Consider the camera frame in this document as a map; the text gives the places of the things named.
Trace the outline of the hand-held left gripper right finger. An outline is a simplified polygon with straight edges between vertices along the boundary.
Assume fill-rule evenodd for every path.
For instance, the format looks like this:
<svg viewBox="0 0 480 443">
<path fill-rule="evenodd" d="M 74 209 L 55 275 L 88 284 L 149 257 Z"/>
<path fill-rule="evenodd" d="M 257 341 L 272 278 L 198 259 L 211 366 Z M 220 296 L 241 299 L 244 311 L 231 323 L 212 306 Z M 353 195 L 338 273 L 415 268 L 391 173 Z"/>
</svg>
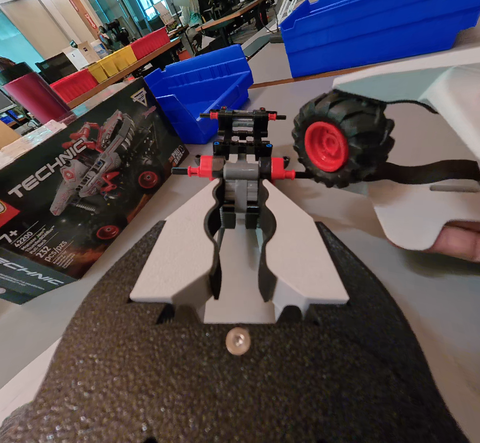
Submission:
<svg viewBox="0 0 480 443">
<path fill-rule="evenodd" d="M 259 291 L 279 319 L 311 305 L 343 305 L 349 296 L 314 219 L 268 180 L 259 183 L 262 234 Z"/>
</svg>

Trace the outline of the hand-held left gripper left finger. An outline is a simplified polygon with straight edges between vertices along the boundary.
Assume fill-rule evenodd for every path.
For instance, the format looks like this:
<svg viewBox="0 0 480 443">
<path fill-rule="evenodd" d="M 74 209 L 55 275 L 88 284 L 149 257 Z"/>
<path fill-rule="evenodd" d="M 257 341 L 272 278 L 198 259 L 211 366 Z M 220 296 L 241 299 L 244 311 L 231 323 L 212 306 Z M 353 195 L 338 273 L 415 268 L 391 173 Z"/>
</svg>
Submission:
<svg viewBox="0 0 480 443">
<path fill-rule="evenodd" d="M 224 181 L 214 180 L 171 213 L 130 293 L 133 302 L 194 309 L 205 318 L 206 303 L 219 298 L 220 207 Z"/>
</svg>

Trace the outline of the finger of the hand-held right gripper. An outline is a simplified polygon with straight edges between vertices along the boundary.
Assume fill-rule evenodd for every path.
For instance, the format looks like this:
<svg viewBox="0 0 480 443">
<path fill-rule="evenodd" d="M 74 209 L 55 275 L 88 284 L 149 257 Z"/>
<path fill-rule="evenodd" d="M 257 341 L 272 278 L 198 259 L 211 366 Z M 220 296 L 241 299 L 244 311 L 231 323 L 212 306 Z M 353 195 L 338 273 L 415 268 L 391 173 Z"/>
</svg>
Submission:
<svg viewBox="0 0 480 443">
<path fill-rule="evenodd" d="M 411 103 L 438 114 L 424 93 L 449 67 L 394 71 L 372 76 L 360 72 L 343 75 L 333 81 L 333 90 L 386 105 Z"/>
<path fill-rule="evenodd" d="M 409 250 L 433 248 L 447 228 L 479 231 L 479 161 L 389 162 L 352 172 L 388 240 Z"/>
</svg>

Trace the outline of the person's right hand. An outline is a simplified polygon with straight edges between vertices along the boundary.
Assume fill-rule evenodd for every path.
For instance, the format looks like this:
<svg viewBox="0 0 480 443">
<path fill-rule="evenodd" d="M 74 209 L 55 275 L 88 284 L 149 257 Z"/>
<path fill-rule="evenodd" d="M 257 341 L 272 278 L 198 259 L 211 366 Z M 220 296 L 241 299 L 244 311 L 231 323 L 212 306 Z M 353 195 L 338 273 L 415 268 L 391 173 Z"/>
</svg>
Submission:
<svg viewBox="0 0 480 443">
<path fill-rule="evenodd" d="M 479 222 L 449 222 L 442 228 L 434 244 L 427 252 L 479 262 L 479 232 Z"/>
</svg>

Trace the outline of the black toy wheel red hub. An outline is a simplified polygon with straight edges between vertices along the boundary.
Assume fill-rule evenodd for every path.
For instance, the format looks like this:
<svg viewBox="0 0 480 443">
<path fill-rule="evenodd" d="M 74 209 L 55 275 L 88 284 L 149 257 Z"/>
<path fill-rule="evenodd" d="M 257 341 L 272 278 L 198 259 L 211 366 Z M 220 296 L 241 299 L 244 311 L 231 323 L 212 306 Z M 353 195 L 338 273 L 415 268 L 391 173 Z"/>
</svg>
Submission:
<svg viewBox="0 0 480 443">
<path fill-rule="evenodd" d="M 346 188 L 387 162 L 395 140 L 387 103 L 331 90 L 294 118 L 293 148 L 310 177 L 327 188 Z"/>
</svg>

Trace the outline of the white cardboard box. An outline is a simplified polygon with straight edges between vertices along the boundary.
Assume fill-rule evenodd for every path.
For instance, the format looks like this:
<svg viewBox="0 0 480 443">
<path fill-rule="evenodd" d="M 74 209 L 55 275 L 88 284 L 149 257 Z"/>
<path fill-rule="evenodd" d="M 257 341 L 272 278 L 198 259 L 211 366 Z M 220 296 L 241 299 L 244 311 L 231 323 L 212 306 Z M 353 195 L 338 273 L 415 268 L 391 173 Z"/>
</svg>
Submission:
<svg viewBox="0 0 480 443">
<path fill-rule="evenodd" d="M 89 47 L 85 46 L 84 44 L 81 44 L 79 47 L 74 40 L 71 40 L 69 46 L 63 49 L 62 52 L 73 64 L 76 70 L 80 71 L 95 62 L 95 60 L 92 59 L 88 48 Z"/>
</svg>

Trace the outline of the maroon cylinder container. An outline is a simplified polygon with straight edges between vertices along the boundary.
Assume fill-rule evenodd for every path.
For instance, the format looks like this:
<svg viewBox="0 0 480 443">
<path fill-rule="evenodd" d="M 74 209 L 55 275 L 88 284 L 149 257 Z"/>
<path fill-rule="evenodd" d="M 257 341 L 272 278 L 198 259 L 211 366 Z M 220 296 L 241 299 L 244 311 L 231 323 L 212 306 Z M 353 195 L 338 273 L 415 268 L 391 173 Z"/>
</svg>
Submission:
<svg viewBox="0 0 480 443">
<path fill-rule="evenodd" d="M 75 119 L 68 104 L 35 72 L 9 81 L 2 88 L 42 125 Z"/>
</svg>

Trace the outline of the small blue storage bin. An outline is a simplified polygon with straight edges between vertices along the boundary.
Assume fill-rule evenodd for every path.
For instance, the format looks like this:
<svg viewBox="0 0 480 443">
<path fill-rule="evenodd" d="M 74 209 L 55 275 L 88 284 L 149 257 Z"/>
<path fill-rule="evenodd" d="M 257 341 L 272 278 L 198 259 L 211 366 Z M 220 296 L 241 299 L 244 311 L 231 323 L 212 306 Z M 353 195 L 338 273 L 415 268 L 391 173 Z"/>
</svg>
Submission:
<svg viewBox="0 0 480 443">
<path fill-rule="evenodd" d="M 218 122 L 201 118 L 210 110 L 238 110 L 254 79 L 241 45 L 234 44 L 156 69 L 145 83 L 185 144 L 207 144 Z"/>
</svg>

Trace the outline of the long wooden table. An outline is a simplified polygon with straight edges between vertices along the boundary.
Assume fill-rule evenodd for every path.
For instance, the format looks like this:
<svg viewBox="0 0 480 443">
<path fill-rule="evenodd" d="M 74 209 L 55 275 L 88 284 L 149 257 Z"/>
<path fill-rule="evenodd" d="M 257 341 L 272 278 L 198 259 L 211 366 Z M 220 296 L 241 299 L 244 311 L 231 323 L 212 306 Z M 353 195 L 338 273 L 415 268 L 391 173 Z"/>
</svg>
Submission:
<svg viewBox="0 0 480 443">
<path fill-rule="evenodd" d="M 105 90 L 109 86 L 122 81 L 125 79 L 127 76 L 130 74 L 133 74 L 136 70 L 139 68 L 143 68 L 147 66 L 149 63 L 151 63 L 154 59 L 158 58 L 160 55 L 163 55 L 165 53 L 171 53 L 171 50 L 175 49 L 177 46 L 179 46 L 181 43 L 180 38 L 174 38 L 171 40 L 168 44 L 163 45 L 162 47 L 156 49 L 152 53 L 148 54 L 144 58 L 134 62 L 133 64 L 127 66 L 123 70 L 117 72 L 113 76 L 109 77 L 107 80 L 99 83 L 97 86 L 92 88 L 91 90 L 87 91 L 86 93 L 78 96 L 74 100 L 68 103 L 69 109 L 73 110 L 80 104 L 85 103 L 87 100 L 90 98 L 98 95 L 101 91 Z"/>
</svg>

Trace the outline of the brown cardboard box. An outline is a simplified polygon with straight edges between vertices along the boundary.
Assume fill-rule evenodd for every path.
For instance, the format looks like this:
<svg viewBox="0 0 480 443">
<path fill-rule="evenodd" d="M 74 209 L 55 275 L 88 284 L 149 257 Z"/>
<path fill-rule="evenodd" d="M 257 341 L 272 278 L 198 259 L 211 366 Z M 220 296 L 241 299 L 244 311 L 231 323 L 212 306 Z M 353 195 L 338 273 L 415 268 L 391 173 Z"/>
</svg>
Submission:
<svg viewBox="0 0 480 443">
<path fill-rule="evenodd" d="M 0 149 L 19 140 L 21 136 L 9 127 L 6 123 L 0 121 Z"/>
</svg>

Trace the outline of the large blue storage bin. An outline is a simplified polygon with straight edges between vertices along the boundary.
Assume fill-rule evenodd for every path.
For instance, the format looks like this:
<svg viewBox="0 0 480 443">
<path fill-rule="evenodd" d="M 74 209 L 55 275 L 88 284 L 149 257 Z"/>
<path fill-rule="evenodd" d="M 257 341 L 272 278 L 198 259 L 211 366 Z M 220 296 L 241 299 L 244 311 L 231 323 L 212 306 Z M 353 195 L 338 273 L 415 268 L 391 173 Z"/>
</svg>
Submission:
<svg viewBox="0 0 480 443">
<path fill-rule="evenodd" d="M 480 0 L 318 0 L 280 24 L 291 76 L 441 52 L 477 25 Z"/>
</svg>

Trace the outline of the black toy truck set box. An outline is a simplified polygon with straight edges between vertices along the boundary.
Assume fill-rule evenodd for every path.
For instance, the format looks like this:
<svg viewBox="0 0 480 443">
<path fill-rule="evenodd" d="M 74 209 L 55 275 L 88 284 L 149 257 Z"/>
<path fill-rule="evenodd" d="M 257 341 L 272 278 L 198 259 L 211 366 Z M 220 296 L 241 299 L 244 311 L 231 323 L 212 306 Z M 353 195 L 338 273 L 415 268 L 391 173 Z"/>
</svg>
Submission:
<svg viewBox="0 0 480 443">
<path fill-rule="evenodd" d="M 1 149 L 1 300 L 80 279 L 189 152 L 146 79 Z"/>
</svg>

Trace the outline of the light grey desk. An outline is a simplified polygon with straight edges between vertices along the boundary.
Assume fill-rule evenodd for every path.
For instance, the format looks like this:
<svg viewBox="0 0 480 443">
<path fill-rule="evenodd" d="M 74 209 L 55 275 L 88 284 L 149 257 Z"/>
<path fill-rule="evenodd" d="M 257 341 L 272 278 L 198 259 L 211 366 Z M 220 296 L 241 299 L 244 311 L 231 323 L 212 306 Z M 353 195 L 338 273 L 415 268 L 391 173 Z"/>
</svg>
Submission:
<svg viewBox="0 0 480 443">
<path fill-rule="evenodd" d="M 292 158 L 291 127 L 298 109 L 327 92 L 333 77 L 259 86 L 249 90 L 245 109 L 266 107 L 287 115 L 273 124 L 269 140 L 275 155 Z M 470 159 L 471 153 L 443 119 L 413 104 L 389 106 L 395 120 L 395 147 L 390 160 L 422 165 L 443 159 Z M 17 306 L 1 300 L 1 388 L 49 347 L 56 345 L 81 301 L 101 276 L 154 224 L 181 206 L 206 182 L 171 177 L 78 282 Z M 386 239 L 370 201 L 346 190 L 326 189 L 312 181 L 281 181 L 281 189 L 314 219 L 324 223 L 383 282 L 416 333 L 438 387 L 455 418 L 472 442 L 479 442 L 479 263 L 394 248 Z M 229 278 L 255 292 L 258 253 L 249 250 L 251 237 L 242 228 L 225 234 L 222 264 L 226 295 L 208 302 L 206 318 L 220 321 L 221 305 L 236 297 L 249 299 L 242 288 L 229 287 Z"/>
</svg>

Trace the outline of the black toy truck chassis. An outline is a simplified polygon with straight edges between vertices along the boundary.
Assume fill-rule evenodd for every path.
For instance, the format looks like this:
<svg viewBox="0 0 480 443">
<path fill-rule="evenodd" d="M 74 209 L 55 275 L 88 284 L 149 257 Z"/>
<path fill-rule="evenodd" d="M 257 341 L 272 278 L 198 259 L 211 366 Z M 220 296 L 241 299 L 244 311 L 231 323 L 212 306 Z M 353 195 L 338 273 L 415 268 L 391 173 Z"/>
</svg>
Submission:
<svg viewBox="0 0 480 443">
<path fill-rule="evenodd" d="M 194 166 L 172 168 L 171 174 L 222 180 L 219 200 L 222 228 L 234 229 L 238 215 L 245 217 L 247 229 L 258 228 L 261 181 L 311 179 L 308 171 L 289 170 L 289 157 L 272 156 L 273 145 L 267 140 L 268 124 L 286 120 L 285 115 L 263 107 L 249 112 L 222 106 L 199 116 L 218 122 L 220 139 L 213 142 L 213 154 L 197 155 Z"/>
</svg>

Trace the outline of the background wooden table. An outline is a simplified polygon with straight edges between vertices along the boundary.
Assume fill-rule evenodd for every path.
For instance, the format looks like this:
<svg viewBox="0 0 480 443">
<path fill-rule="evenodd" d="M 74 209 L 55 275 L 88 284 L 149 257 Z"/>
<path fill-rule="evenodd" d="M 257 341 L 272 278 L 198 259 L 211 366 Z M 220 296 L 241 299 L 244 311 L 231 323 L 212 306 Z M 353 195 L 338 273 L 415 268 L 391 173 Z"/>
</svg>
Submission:
<svg viewBox="0 0 480 443">
<path fill-rule="evenodd" d="M 261 11 L 259 7 L 265 2 L 274 2 L 274 0 L 252 0 L 250 2 L 242 2 L 239 8 L 231 14 L 221 17 L 218 20 L 209 20 L 195 29 L 195 32 L 219 31 L 221 36 L 226 38 L 227 26 L 231 25 L 237 19 L 245 21 L 255 20 L 255 29 L 259 32 L 264 26 L 261 19 Z"/>
</svg>

